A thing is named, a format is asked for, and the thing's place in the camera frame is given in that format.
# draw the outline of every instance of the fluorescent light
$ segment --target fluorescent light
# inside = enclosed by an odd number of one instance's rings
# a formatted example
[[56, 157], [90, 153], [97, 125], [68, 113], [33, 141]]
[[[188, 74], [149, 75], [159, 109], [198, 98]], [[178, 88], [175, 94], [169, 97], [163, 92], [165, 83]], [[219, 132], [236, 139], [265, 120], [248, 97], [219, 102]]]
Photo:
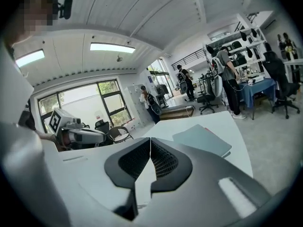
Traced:
[[43, 50], [39, 50], [30, 54], [27, 54], [25, 56], [20, 57], [19, 59], [16, 60], [16, 64], [21, 67], [24, 66], [26, 64], [29, 64], [33, 61], [39, 60], [44, 58], [44, 52]]
[[118, 52], [126, 52], [126, 53], [133, 53], [135, 48], [124, 46], [124, 45], [117, 45], [117, 44], [104, 44], [104, 43], [91, 43], [90, 44], [91, 51], [118, 51]]

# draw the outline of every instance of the gray floor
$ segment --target gray floor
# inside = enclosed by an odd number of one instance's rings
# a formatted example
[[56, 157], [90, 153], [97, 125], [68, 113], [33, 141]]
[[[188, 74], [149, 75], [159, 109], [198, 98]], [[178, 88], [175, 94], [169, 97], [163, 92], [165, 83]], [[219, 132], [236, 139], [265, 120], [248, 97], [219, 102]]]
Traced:
[[[185, 95], [170, 100], [169, 105], [183, 104]], [[294, 102], [301, 107], [303, 96], [299, 95]], [[199, 116], [199, 105], [193, 116]], [[223, 105], [214, 108], [216, 112], [225, 110]], [[263, 101], [255, 113], [255, 120], [251, 119], [251, 111], [243, 111], [248, 117], [235, 120], [245, 141], [254, 178], [259, 181], [271, 194], [290, 186], [303, 159], [302, 121], [303, 113], [297, 114], [295, 109], [289, 108], [290, 118], [285, 119], [284, 108], [271, 113], [268, 101]], [[211, 114], [206, 110], [203, 115]], [[132, 132], [134, 138], [144, 135], [153, 125]]]

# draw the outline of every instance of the black pants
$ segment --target black pants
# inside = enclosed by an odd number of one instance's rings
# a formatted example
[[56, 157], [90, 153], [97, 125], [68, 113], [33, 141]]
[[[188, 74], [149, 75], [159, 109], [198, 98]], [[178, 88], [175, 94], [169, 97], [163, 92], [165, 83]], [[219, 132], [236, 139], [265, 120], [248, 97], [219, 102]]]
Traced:
[[238, 92], [234, 90], [234, 88], [240, 90], [237, 81], [235, 79], [223, 81], [223, 87], [227, 95], [229, 107], [235, 115], [238, 115], [240, 113], [240, 98]]
[[187, 93], [188, 98], [189, 99], [194, 99], [195, 98], [194, 97], [194, 86], [193, 86], [192, 81], [187, 81], [186, 84], [187, 84], [186, 93]]
[[[289, 52], [286, 52], [286, 57], [287, 59], [290, 61], [290, 54]], [[294, 59], [298, 59], [298, 54], [294, 54]], [[298, 83], [300, 82], [300, 71], [299, 71], [299, 66], [296, 65], [295, 66], [295, 69], [297, 70], [296, 72], [293, 72], [294, 71], [294, 66], [291, 65], [290, 66], [291, 70], [292, 70], [292, 78], [293, 78], [293, 83]]]
[[160, 121], [160, 116], [157, 115], [153, 110], [152, 107], [149, 106], [147, 109], [147, 112], [150, 114], [152, 120], [155, 122], [155, 124], [157, 124]]

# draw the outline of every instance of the notebook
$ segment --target notebook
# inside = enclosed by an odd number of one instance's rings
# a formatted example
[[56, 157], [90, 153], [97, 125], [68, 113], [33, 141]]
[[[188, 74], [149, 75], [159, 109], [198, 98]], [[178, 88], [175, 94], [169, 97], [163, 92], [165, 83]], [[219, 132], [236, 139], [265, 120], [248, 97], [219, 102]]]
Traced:
[[228, 156], [232, 148], [231, 145], [199, 124], [196, 124], [186, 131], [174, 134], [172, 137], [176, 143], [209, 151], [220, 157]]

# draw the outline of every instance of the ceiling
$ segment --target ceiling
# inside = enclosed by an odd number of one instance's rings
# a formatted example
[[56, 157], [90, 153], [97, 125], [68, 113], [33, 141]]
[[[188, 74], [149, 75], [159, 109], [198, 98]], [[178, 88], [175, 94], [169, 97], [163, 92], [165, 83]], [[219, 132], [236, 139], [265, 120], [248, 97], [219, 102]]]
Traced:
[[[252, 12], [251, 4], [262, 9], [255, 0], [73, 0], [70, 19], [17, 44], [15, 57], [44, 50], [45, 58], [21, 68], [33, 86], [92, 71], [136, 73], [204, 28], [209, 32], [212, 23], [248, 8]], [[90, 51], [91, 42], [130, 42], [136, 50]]]

